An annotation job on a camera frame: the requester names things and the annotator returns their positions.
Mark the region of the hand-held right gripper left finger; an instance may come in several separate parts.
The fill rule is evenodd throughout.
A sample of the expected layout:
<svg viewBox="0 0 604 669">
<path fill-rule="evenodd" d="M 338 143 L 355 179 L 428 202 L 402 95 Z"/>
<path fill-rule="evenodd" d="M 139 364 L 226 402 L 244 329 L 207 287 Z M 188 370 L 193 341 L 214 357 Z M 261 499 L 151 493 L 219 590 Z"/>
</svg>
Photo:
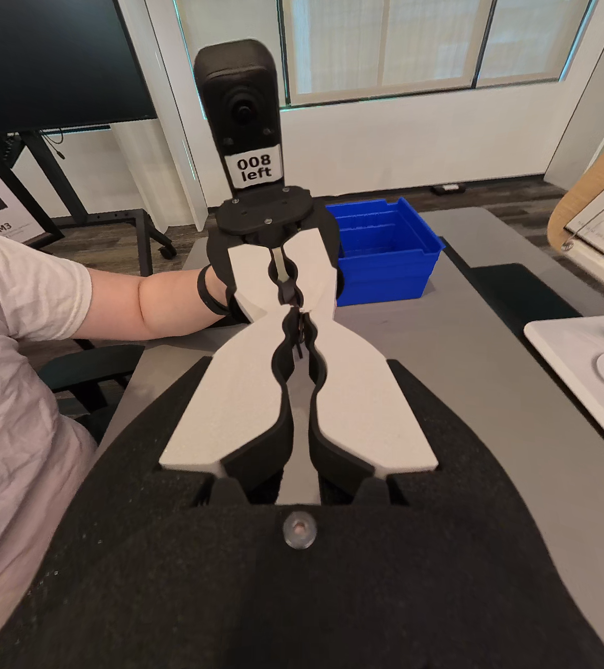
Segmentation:
<svg viewBox="0 0 604 669">
<path fill-rule="evenodd" d="M 278 306 L 206 360 L 206 369 L 160 458 L 164 470 L 238 481 L 273 505 L 294 445 L 287 389 L 299 310 Z"/>
</svg>

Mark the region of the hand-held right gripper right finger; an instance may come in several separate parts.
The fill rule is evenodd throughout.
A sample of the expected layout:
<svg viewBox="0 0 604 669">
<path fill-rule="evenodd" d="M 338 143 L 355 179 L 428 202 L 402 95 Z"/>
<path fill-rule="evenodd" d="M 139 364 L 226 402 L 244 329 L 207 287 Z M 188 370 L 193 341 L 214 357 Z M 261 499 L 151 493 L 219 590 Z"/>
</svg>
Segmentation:
<svg viewBox="0 0 604 669">
<path fill-rule="evenodd" d="M 399 383 L 409 372 L 371 343 L 309 311 L 301 317 L 314 389 L 309 457 L 322 505 L 344 505 L 370 478 L 434 472 L 439 459 Z"/>
</svg>

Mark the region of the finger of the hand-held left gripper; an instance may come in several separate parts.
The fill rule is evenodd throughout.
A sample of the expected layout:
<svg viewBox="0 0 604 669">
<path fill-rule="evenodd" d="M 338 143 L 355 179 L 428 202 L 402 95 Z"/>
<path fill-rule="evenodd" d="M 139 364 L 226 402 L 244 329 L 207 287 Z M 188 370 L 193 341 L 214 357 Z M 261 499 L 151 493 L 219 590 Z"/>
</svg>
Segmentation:
<svg viewBox="0 0 604 669">
<path fill-rule="evenodd" d="M 228 254 L 234 278 L 233 297 L 248 322 L 282 324 L 288 306 L 281 304 L 276 280 L 270 277 L 270 249 L 243 244 L 229 248 Z"/>
<path fill-rule="evenodd" d="M 337 306 L 338 271 L 331 265 L 319 230 L 299 231 L 282 246 L 285 259 L 297 272 L 295 286 L 301 297 L 301 311 L 332 321 Z"/>
</svg>

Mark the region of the blue plastic bin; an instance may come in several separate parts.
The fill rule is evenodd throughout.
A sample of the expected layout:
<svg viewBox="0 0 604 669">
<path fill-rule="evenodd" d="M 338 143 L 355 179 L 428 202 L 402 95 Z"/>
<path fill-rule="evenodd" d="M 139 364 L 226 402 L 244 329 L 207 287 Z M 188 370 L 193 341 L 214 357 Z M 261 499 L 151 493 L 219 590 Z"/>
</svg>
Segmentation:
<svg viewBox="0 0 604 669">
<path fill-rule="evenodd" d="M 444 242 L 403 197 L 327 205 L 340 229 L 338 306 L 423 295 Z"/>
</svg>

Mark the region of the person's left forearm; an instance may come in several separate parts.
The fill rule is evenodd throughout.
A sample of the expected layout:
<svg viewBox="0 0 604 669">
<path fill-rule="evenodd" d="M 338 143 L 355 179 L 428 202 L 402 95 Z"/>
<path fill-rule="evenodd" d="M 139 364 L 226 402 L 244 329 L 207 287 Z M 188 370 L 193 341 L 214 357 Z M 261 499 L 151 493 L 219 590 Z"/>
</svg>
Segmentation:
<svg viewBox="0 0 604 669">
<path fill-rule="evenodd" d="M 92 295 L 74 339 L 153 340 L 205 329 L 222 316 L 198 292 L 200 270 L 146 278 L 89 270 Z"/>
</svg>

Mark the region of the black wrist watch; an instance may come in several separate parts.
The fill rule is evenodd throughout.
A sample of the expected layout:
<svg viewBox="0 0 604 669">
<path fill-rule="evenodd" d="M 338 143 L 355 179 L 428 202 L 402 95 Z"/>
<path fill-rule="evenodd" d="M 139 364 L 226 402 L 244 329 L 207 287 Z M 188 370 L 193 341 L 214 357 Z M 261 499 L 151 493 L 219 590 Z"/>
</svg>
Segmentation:
<svg viewBox="0 0 604 669">
<path fill-rule="evenodd" d="M 209 292 L 206 285 L 206 274 L 210 269 L 211 265 L 208 264 L 198 274 L 197 277 L 197 291 L 198 296 L 201 299 L 202 303 L 209 309 L 213 314 L 220 316 L 221 318 L 227 317 L 231 314 L 231 311 L 227 304 L 223 305 L 222 302 L 215 299 Z"/>
</svg>

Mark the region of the large paned window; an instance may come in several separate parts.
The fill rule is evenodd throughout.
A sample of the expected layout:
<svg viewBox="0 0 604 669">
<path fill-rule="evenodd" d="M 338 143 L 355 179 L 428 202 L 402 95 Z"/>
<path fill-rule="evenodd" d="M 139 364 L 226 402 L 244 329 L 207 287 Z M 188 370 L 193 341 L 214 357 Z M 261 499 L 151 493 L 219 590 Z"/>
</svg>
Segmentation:
<svg viewBox="0 0 604 669">
<path fill-rule="evenodd" d="M 173 1 L 190 63 L 256 39 L 283 108 L 564 78 L 595 1 Z"/>
</svg>

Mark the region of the black rolling screen stand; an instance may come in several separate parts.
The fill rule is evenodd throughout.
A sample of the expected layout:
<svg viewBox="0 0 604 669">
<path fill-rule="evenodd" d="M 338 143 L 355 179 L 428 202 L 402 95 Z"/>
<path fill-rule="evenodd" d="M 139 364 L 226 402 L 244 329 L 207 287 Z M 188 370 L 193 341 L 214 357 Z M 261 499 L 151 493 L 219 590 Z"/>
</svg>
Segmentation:
<svg viewBox="0 0 604 669">
<path fill-rule="evenodd" d="M 57 239 L 63 238 L 63 233 L 66 230 L 128 224 L 136 232 L 139 274 L 144 277 L 150 276 L 154 272 L 151 241 L 160 245 L 159 253 L 164 259 L 172 260 L 177 256 L 177 250 L 171 240 L 156 228 L 151 216 L 144 208 L 89 213 L 58 161 L 53 157 L 53 152 L 57 156 L 61 154 L 40 131 L 9 132 L 5 134 L 5 142 L 7 145 L 6 161 L 10 167 L 14 166 L 16 159 L 22 153 L 23 147 L 27 147 L 67 209 L 69 213 L 67 216 L 52 218 L 52 222 L 59 230 Z"/>
</svg>

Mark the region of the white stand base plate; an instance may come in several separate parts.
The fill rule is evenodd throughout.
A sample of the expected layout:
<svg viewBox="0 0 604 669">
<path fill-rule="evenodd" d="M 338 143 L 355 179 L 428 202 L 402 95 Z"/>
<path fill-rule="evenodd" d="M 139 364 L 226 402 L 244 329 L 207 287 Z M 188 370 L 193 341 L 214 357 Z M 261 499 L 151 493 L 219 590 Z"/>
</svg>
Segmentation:
<svg viewBox="0 0 604 669">
<path fill-rule="evenodd" d="M 604 316 L 533 321 L 524 334 L 604 430 Z"/>
</svg>

